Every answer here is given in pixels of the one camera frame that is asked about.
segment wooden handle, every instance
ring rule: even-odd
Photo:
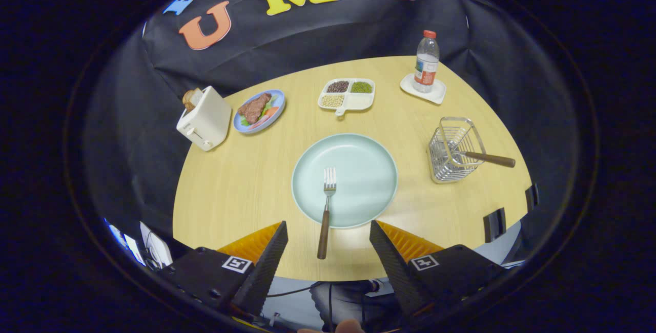
[[[503,167],[508,167],[508,168],[515,167],[515,159],[513,158],[506,158],[505,156],[497,156],[497,155],[472,153],[471,151],[467,151],[466,153],[463,154],[464,156],[469,156],[469,158],[483,160],[485,162],[490,162],[490,163],[496,163],[497,165],[502,165]]]
[[[318,259],[326,258],[326,249],[328,249],[328,228],[330,228],[330,212],[323,210],[323,220],[321,221],[321,235],[319,235]]]

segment bottle label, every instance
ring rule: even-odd
[[[415,66],[415,81],[425,85],[432,85],[437,69],[438,62],[432,63],[417,57],[417,65]]]

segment bread slice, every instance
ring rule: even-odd
[[[203,92],[200,88],[189,90],[185,92],[184,96],[182,97],[182,104],[184,105],[184,108],[189,112],[192,111],[196,105],[200,104],[202,98]]]

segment blue plate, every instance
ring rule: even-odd
[[[261,123],[260,125],[258,125],[255,128],[252,128],[252,127],[254,125],[258,124],[257,122],[255,124],[250,125],[250,126],[244,126],[241,123],[241,116],[239,116],[239,114],[237,114],[237,111],[235,111],[235,116],[232,118],[232,126],[236,130],[238,130],[239,132],[242,132],[243,134],[249,135],[249,134],[255,134],[257,132],[260,132],[261,130],[265,130],[265,129],[267,129],[267,127],[272,125],[272,123],[274,123],[274,121],[276,121],[276,119],[280,116],[280,114],[283,113],[283,110],[285,110],[285,94],[282,91],[280,91],[280,90],[268,90],[268,91],[265,91],[265,92],[262,92],[262,93],[270,93],[272,99],[274,99],[274,97],[276,97],[274,102],[272,102],[271,107],[278,107],[278,110],[276,111],[276,113],[274,113],[274,115],[271,118],[267,119],[266,121],[264,121],[264,123]],[[260,97],[260,95],[262,95],[262,93],[258,93],[257,95],[255,95],[255,96],[251,97],[250,99],[244,101],[244,104],[246,104],[246,102],[249,102],[251,100],[257,99],[258,97]]]
[[[351,228],[378,218],[396,194],[398,172],[389,151],[363,135],[331,135],[300,156],[291,180],[296,205],[317,223],[323,218],[327,167],[337,168],[337,191],[330,199],[331,228]]]

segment red beans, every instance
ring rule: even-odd
[[[326,92],[346,92],[347,88],[349,88],[348,81],[336,81],[328,86]]]

